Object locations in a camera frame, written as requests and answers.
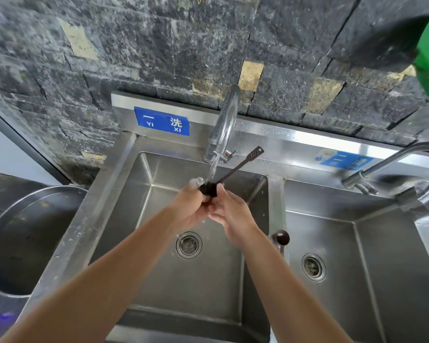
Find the water stream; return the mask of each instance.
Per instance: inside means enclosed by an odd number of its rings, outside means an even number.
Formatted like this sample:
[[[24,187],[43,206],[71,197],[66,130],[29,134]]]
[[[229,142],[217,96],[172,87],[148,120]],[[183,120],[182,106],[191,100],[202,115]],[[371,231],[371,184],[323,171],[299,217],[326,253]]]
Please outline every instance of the water stream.
[[[215,159],[211,163],[210,171],[208,172],[208,177],[206,180],[207,182],[214,182],[215,181],[216,168],[218,167],[218,162],[219,162],[220,158],[221,158],[221,154],[217,153]]]

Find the torn blue label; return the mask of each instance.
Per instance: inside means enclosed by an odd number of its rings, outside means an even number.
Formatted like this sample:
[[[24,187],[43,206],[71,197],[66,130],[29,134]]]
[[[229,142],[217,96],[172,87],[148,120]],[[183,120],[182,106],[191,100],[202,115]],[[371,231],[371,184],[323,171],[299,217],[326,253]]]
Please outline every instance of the torn blue label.
[[[350,171],[357,171],[372,160],[373,158],[370,156],[346,153],[332,149],[324,149],[315,157],[315,161],[318,161],[321,165]]]
[[[190,123],[185,116],[177,116],[141,107],[134,107],[133,110],[139,126],[189,136]]]

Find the stone wall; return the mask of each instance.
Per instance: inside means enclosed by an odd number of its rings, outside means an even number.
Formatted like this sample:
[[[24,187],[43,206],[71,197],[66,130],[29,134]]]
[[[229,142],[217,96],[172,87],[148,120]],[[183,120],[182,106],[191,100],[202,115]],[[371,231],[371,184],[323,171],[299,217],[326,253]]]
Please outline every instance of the stone wall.
[[[220,109],[240,82],[241,114],[406,146],[429,140],[427,97],[398,47],[365,54],[427,15],[429,0],[0,0],[0,109],[81,184],[119,132],[113,90]]]

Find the double sink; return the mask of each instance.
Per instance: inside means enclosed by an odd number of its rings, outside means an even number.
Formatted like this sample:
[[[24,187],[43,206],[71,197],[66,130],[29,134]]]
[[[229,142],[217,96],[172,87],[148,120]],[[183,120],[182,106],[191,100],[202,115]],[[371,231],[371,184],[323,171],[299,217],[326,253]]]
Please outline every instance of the double sink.
[[[119,94],[113,106],[126,131],[110,150],[24,313],[170,203],[191,178],[209,170],[202,155],[215,113],[129,94]],[[191,135],[138,126],[133,106],[186,116]],[[396,149],[247,117],[238,118],[230,143],[238,154],[218,167],[216,177],[256,146],[263,147],[265,153],[225,186],[247,201],[264,234],[289,233],[283,257],[351,338],[429,342],[429,219],[404,212],[387,193],[344,189],[340,179],[352,172],[315,160],[321,151],[337,149],[369,155],[373,164]],[[429,155],[410,155],[381,175],[429,179]],[[107,341],[256,343],[275,338],[242,254],[220,225],[206,219],[174,236]]]

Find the drain strainer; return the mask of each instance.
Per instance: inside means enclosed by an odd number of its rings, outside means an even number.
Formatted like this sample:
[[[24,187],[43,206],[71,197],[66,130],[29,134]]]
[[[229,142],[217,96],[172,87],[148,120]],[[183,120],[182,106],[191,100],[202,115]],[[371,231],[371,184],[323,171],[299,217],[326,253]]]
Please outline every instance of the drain strainer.
[[[177,239],[177,252],[185,259],[193,259],[202,250],[202,240],[195,232],[185,232]]]
[[[326,265],[316,254],[305,254],[302,258],[302,268],[306,276],[315,282],[321,282],[326,277]]]

